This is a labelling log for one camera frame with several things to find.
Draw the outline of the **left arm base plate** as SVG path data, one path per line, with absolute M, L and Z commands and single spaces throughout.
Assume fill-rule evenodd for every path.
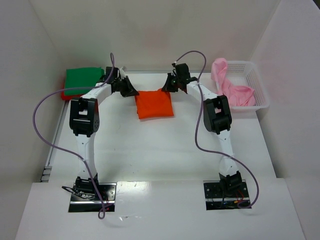
M 105 211 L 114 212 L 117 184 L 101 183 L 97 187 L 106 207 Z M 68 208 L 69 213 L 98 213 L 102 208 L 101 201 L 94 191 L 78 190 L 76 189 L 76 185 L 74 185 L 69 192 L 71 192 Z

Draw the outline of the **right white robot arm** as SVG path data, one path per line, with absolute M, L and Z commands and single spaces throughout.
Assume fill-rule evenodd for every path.
M 163 92 L 175 93 L 178 90 L 193 96 L 200 105 L 200 117 L 203 118 L 205 129 L 213 133 L 220 144 L 222 158 L 219 162 L 219 185 L 223 197 L 230 197 L 238 191 L 242 184 L 242 176 L 231 144 L 232 115 L 228 99 L 218 95 L 192 77 L 186 63 L 172 64 L 173 70 L 167 74 L 162 87 Z

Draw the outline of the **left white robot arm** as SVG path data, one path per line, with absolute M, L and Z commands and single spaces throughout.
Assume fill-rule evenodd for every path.
M 92 195 L 97 197 L 99 188 L 98 173 L 95 166 L 94 142 L 100 127 L 99 104 L 113 93 L 122 97 L 138 96 L 138 91 L 131 84 L 126 74 L 126 67 L 107 67 L 95 87 L 70 103 L 69 126 L 75 135 L 77 154 L 81 161 L 75 180 L 74 192 L 82 198 Z

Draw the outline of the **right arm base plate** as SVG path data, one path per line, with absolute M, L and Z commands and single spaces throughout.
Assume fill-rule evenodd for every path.
M 247 207 L 251 204 L 247 183 L 242 181 L 239 189 L 234 193 L 223 194 L 222 187 L 218 180 L 204 181 L 204 197 L 206 210 L 234 210 Z

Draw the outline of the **orange t shirt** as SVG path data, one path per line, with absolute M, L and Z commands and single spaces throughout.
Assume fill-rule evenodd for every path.
M 161 89 L 139 91 L 134 97 L 136 112 L 140 120 L 149 118 L 168 118 L 174 116 L 171 94 Z

